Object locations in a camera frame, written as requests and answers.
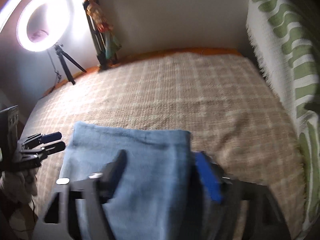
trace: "tripod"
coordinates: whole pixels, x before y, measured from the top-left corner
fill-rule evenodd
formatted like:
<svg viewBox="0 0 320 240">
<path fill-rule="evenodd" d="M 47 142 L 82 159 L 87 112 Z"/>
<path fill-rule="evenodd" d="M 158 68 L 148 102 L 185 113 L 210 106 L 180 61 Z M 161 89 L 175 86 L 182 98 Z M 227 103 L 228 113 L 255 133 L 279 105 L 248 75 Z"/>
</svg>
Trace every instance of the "tripod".
<svg viewBox="0 0 320 240">
<path fill-rule="evenodd" d="M 66 73 L 66 76 L 67 76 L 68 80 L 73 85 L 75 85 L 76 82 L 75 82 L 73 76 L 71 75 L 70 70 L 68 69 L 68 66 L 67 66 L 66 61 L 64 60 L 63 56 L 65 56 L 71 63 L 73 63 L 73 65 L 75 65 L 82 72 L 86 73 L 87 71 L 83 67 L 81 67 L 72 57 L 70 57 L 69 54 L 64 52 L 61 47 L 62 47 L 62 45 L 59 45 L 57 43 L 54 45 L 54 49 L 56 50 L 56 54 L 59 57 L 59 60 L 60 60 L 61 65 L 62 65 L 62 68 L 63 68 L 64 72 Z"/>
</svg>

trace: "mattress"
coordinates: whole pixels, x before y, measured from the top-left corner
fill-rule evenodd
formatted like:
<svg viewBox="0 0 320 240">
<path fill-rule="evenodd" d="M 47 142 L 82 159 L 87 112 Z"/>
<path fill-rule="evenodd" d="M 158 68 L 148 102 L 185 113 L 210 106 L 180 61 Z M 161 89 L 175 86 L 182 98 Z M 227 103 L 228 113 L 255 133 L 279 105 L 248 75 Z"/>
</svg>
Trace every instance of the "mattress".
<svg viewBox="0 0 320 240">
<path fill-rule="evenodd" d="M 263 179 L 292 237 L 304 219 L 304 175 L 290 119 L 256 67 L 237 55 L 177 53 L 84 75 L 38 101 L 22 136 L 60 131 L 76 121 L 133 129 L 183 129 L 239 179 Z M 63 152 L 43 161 L 36 212 L 59 176 Z M 239 238 L 241 227 L 235 233 Z"/>
</svg>

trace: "metal bolt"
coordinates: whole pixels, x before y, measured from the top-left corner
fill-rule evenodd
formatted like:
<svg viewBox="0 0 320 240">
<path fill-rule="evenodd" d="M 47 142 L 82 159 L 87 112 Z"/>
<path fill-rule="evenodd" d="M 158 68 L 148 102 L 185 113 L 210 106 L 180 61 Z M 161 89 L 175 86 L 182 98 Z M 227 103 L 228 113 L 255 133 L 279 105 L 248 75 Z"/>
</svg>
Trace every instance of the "metal bolt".
<svg viewBox="0 0 320 240">
<path fill-rule="evenodd" d="M 94 173 L 91 173 L 89 178 L 90 179 L 97 179 L 97 178 L 100 178 L 102 177 L 103 173 L 102 172 L 94 172 Z"/>
<path fill-rule="evenodd" d="M 65 185 L 65 184 L 68 184 L 70 181 L 70 179 L 68 178 L 60 178 L 60 179 L 57 179 L 56 183 L 58 185 Z"/>
</svg>

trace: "cable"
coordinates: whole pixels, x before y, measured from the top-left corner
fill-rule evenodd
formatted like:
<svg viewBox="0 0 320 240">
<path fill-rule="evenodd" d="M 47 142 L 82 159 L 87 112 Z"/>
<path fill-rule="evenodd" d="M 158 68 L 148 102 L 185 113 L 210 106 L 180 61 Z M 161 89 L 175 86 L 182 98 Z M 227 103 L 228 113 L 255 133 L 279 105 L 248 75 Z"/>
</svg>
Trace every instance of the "cable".
<svg viewBox="0 0 320 240">
<path fill-rule="evenodd" d="M 33 204 L 33 209 L 32 209 L 32 212 L 33 212 L 33 222 L 36 224 L 36 217 L 35 217 L 35 208 L 36 208 L 36 205 L 35 205 L 35 203 L 33 202 L 33 198 L 31 198 L 31 200 L 32 200 L 32 204 Z"/>
<path fill-rule="evenodd" d="M 25 230 L 17 230 L 17 229 L 12 229 L 13 231 L 16 231 L 16 232 L 20 232 L 20 233 L 23 233 L 23 232 L 27 232 L 27 231 L 32 231 L 34 228 L 32 229 L 25 229 Z"/>
<path fill-rule="evenodd" d="M 48 50 L 47 50 L 47 53 L 48 53 L 48 55 L 49 55 L 51 64 L 52 64 L 53 69 L 54 69 L 54 72 L 55 72 L 55 74 L 56 74 L 56 80 L 55 80 L 55 82 L 54 82 L 54 85 L 53 85 L 53 87 L 51 88 L 51 90 L 50 90 L 49 93 L 48 93 L 48 94 L 50 94 L 50 93 L 56 88 L 56 85 L 60 83 L 62 76 L 61 76 L 61 74 L 59 73 L 59 71 L 56 69 L 56 66 L 55 66 L 54 63 L 53 63 L 52 57 L 51 57 L 51 55 L 50 55 L 50 53 L 49 53 Z"/>
</svg>

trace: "screw head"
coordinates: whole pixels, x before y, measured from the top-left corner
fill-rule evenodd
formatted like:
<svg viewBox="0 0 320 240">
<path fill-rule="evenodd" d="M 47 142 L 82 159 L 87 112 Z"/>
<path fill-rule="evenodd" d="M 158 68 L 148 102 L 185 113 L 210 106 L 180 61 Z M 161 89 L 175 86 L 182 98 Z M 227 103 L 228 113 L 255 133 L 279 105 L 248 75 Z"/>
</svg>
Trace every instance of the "screw head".
<svg viewBox="0 0 320 240">
<path fill-rule="evenodd" d="M 60 178 L 60 179 L 57 179 L 56 183 L 58 185 L 65 185 L 65 184 L 68 184 L 70 181 L 70 179 L 68 178 Z"/>
</svg>

